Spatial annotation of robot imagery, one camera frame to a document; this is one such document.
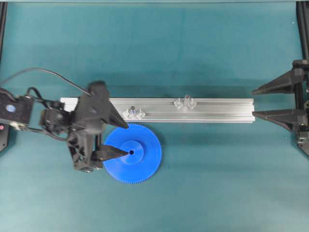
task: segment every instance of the gear teeth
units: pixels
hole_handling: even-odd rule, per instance
[[[111,177],[113,177],[114,179],[116,179],[117,181],[119,181],[119,182],[121,182],[121,183],[124,183],[124,184],[128,184],[128,185],[136,185],[136,184],[139,184],[139,183],[141,183],[141,182],[143,182],[143,181],[148,180],[150,177],[152,177],[152,176],[157,172],[157,170],[159,169],[159,167],[160,167],[160,165],[161,165],[161,161],[162,161],[162,146],[161,146],[160,140],[158,139],[158,137],[156,136],[156,134],[155,134],[151,129],[149,129],[148,127],[146,127],[146,126],[144,126],[144,125],[142,125],[142,124],[128,123],[129,128],[130,128],[131,125],[132,125],[132,126],[140,126],[140,127],[143,127],[143,128],[145,128],[145,129],[147,129],[148,131],[150,131],[150,132],[155,136],[156,140],[158,141],[158,143],[159,143],[159,145],[160,145],[160,153],[159,153],[159,155],[160,155],[160,160],[159,160],[159,162],[158,162],[156,168],[154,169],[154,171],[153,171],[151,174],[149,174],[149,176],[146,177],[145,179],[142,179],[142,180],[140,180],[140,181],[128,182],[128,181],[121,180],[121,179],[119,179],[118,177],[116,177],[115,175],[113,175],[113,173],[111,173],[111,172],[106,168],[104,162],[103,162],[103,165],[104,165],[104,168],[105,168],[105,170],[107,171],[107,173],[108,173]],[[119,129],[121,129],[121,128],[115,128],[114,130],[112,130],[112,131],[109,133],[109,135],[105,138],[105,140],[108,140],[108,138],[110,137],[110,135],[111,135],[114,131],[119,130]]]

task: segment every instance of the table surface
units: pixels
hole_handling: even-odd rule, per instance
[[[9,3],[3,46],[0,79],[43,67],[84,87],[105,80],[112,97],[251,98],[302,58],[294,2]],[[14,94],[29,86],[48,99],[80,94],[39,72],[4,85]],[[294,108],[292,95],[254,101],[256,110]],[[138,185],[74,171],[65,143],[12,130],[0,155],[0,231],[308,229],[309,159],[291,133],[259,119],[145,125],[163,160]]]

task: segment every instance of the teal mat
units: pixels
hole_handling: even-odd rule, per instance
[[[250,98],[301,58],[295,3],[9,3],[0,79],[26,67],[113,97]],[[43,73],[4,87],[48,99],[80,92]],[[257,110],[294,107],[255,97]],[[36,107],[36,126],[40,107]],[[11,133],[0,155],[1,232],[294,232],[309,227],[309,159],[271,123],[146,124],[163,147],[148,181],[74,171],[66,144]],[[108,128],[105,135],[112,130]]]

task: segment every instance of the blue gear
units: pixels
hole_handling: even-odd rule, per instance
[[[129,124],[128,129],[116,128],[107,136],[104,144],[129,152],[126,156],[103,163],[107,172],[120,182],[142,182],[151,177],[160,166],[160,141],[145,126]]]

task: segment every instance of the aluminum rail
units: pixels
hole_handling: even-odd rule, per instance
[[[77,98],[61,98],[72,111]],[[253,99],[192,99],[196,104],[176,106],[176,98],[110,98],[126,122],[252,123]]]

